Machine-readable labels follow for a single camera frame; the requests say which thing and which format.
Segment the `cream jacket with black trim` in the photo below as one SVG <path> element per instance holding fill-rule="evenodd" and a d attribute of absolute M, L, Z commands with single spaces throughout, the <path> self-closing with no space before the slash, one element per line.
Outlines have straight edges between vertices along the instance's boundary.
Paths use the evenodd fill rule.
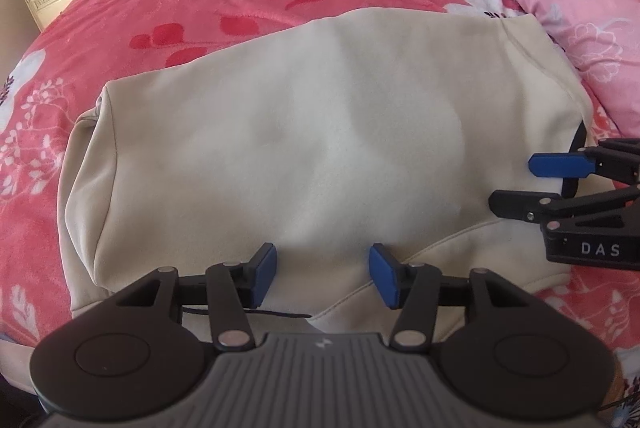
<path fill-rule="evenodd" d="M 70 135 L 58 233 L 81 315 L 159 267 L 201 274 L 272 243 L 268 309 L 302 330 L 388 333 L 371 245 L 529 292 L 565 283 L 498 189 L 558 192 L 527 162 L 592 118 L 537 20 L 360 9 L 105 85 Z"/>

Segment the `red floral bedsheet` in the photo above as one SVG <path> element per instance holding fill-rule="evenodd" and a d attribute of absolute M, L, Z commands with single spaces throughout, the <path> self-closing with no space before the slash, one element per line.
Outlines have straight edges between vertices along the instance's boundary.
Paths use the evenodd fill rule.
<path fill-rule="evenodd" d="M 39 411 L 29 373 L 32 352 L 78 317 L 70 309 L 61 258 L 58 187 L 75 124 L 96 105 L 105 85 L 369 8 L 535 18 L 514 0 L 74 0 L 32 43 L 1 89 L 1 389 L 17 394 L 27 414 Z M 568 150 L 629 138 L 547 35 L 592 107 L 590 123 L 578 129 Z M 563 266 L 565 283 L 533 293 L 613 350 L 616 372 L 604 408 L 614 426 L 637 426 L 638 275 Z M 265 303 L 252 320 L 259 333 L 302 330 L 293 313 Z"/>

